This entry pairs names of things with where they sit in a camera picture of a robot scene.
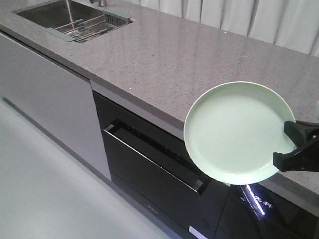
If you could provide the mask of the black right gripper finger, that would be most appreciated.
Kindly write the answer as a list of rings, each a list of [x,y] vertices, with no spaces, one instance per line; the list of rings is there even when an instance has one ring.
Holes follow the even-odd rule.
[[[273,153],[273,165],[281,172],[319,171],[319,142],[307,143],[290,153]]]
[[[319,124],[297,120],[284,123],[284,133],[298,149],[319,148]]]

